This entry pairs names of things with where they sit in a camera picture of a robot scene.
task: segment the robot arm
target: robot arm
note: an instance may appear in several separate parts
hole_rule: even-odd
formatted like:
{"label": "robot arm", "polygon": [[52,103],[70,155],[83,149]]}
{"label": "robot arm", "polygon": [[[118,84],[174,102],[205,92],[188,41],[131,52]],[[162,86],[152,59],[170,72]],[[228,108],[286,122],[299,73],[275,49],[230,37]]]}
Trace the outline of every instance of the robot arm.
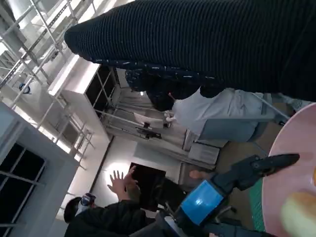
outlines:
{"label": "robot arm", "polygon": [[254,155],[235,163],[230,171],[215,174],[210,180],[204,180],[174,213],[176,227],[189,237],[202,237],[207,233],[221,237],[271,237],[268,233],[250,231],[226,223],[215,223],[214,220],[223,208],[224,200],[234,188],[246,190],[260,178],[276,173],[296,163],[298,159],[298,154],[278,155],[265,159]]}

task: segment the green mat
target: green mat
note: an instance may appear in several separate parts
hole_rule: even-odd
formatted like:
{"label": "green mat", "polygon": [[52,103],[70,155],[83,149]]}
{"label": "green mat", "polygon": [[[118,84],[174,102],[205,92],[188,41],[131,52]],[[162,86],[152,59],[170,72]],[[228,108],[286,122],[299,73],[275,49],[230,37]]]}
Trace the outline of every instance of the green mat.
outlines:
{"label": "green mat", "polygon": [[249,199],[252,212],[252,221],[255,230],[265,231],[262,215],[262,179],[260,179],[254,186],[250,188]]}

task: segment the pink plate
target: pink plate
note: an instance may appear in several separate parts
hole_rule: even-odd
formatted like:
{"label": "pink plate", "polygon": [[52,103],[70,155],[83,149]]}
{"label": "pink plate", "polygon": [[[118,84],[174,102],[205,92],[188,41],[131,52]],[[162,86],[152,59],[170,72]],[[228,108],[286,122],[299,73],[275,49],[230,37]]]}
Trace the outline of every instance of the pink plate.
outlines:
{"label": "pink plate", "polygon": [[299,153],[299,161],[276,174],[265,177],[262,186],[262,212],[266,231],[288,237],[280,222],[280,210],[293,192],[316,195],[313,173],[316,168],[316,104],[293,116],[282,128],[270,150],[270,156]]}

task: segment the black ribbed sweater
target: black ribbed sweater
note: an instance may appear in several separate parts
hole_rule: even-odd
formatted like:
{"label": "black ribbed sweater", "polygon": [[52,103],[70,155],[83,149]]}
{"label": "black ribbed sweater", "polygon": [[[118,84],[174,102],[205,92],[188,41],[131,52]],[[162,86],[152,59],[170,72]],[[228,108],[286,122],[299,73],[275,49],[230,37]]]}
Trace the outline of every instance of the black ribbed sweater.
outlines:
{"label": "black ribbed sweater", "polygon": [[[289,79],[287,68],[314,11],[311,0],[137,0],[71,27],[65,41],[92,62],[179,67],[214,77],[216,87],[316,101],[312,91],[296,91],[316,86],[315,77]],[[306,52],[315,49],[314,36]]]}

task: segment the raised hand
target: raised hand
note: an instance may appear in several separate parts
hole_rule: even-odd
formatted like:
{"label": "raised hand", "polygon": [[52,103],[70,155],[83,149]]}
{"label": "raised hand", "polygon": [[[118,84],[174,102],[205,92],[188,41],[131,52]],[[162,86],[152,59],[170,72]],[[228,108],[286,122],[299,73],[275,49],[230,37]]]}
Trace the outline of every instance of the raised hand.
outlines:
{"label": "raised hand", "polygon": [[113,193],[116,193],[117,195],[125,193],[125,181],[123,179],[123,172],[120,177],[118,170],[116,172],[113,171],[113,177],[112,175],[110,175],[110,179],[112,185],[108,185],[108,187]]}
{"label": "raised hand", "polygon": [[138,183],[137,180],[132,178],[132,174],[135,171],[135,169],[136,169],[136,166],[134,165],[133,167],[131,167],[129,172],[124,177],[124,182],[126,186],[135,186]]}

